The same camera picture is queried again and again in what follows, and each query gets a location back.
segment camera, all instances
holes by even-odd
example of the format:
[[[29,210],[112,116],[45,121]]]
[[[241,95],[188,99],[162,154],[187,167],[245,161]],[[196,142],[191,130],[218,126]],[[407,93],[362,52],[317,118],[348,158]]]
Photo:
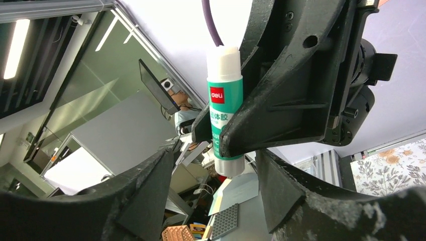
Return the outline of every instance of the camera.
[[[166,91],[170,90],[170,89],[174,86],[173,82],[172,82],[169,78],[168,78],[168,79],[166,79],[166,80],[164,80],[164,81],[161,83],[161,85],[163,86],[163,88],[164,88]]]

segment orange object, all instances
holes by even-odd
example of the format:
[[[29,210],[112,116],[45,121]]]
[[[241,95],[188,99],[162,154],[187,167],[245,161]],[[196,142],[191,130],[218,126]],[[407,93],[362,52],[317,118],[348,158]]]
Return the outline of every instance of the orange object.
[[[195,241],[188,226],[167,227],[162,233],[164,241]]]

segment white panel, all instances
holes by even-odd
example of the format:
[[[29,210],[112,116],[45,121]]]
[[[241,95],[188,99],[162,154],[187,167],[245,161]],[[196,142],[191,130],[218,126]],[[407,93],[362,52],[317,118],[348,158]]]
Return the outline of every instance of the white panel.
[[[49,169],[44,177],[55,188],[61,188],[67,195],[74,195],[100,183],[104,175],[110,173],[84,148],[79,148]]]
[[[160,108],[139,91],[71,132],[115,175],[155,154],[166,139],[176,136]]]
[[[206,49],[214,46],[201,1],[123,0],[139,25],[173,63],[184,80],[207,102]],[[216,28],[225,45],[240,46],[251,0],[210,1]]]

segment glass wall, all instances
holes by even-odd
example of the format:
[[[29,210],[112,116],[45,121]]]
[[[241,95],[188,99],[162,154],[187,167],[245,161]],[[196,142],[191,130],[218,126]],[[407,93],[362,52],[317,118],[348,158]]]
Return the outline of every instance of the glass wall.
[[[45,135],[40,139],[44,140],[40,156],[46,160],[38,162],[47,163],[55,148],[73,129],[137,91],[146,93],[158,105],[161,114],[160,103],[141,81],[138,60],[142,59],[159,80],[166,78],[167,74],[135,38],[131,37],[124,43],[129,31],[120,21],[114,21],[114,17],[111,12],[104,14],[58,106],[45,125]],[[108,29],[112,30],[104,37]],[[100,44],[102,39],[105,39],[103,45]]]

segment monitor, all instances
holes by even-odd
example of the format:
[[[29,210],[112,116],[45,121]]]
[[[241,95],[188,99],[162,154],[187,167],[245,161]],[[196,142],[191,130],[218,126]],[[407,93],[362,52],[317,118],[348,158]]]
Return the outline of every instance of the monitor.
[[[173,101],[172,97],[170,97],[142,59],[139,60],[139,68],[141,70],[142,82],[147,86],[148,90],[154,95],[158,102],[160,102],[160,105],[166,109],[167,113],[172,115],[178,112],[180,110],[178,105]]]

